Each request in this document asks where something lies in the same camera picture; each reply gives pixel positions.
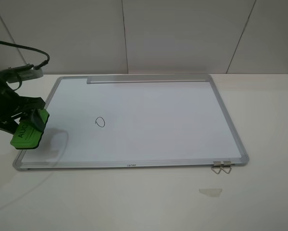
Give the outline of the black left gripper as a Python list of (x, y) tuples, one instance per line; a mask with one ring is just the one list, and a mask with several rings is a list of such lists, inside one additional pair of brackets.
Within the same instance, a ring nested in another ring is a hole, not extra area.
[(19, 96), (7, 84), (7, 69), (0, 71), (0, 130), (14, 134), (19, 126), (15, 119), (26, 123), (39, 132), (43, 132), (46, 123), (41, 118), (41, 110), (45, 107), (42, 98)]

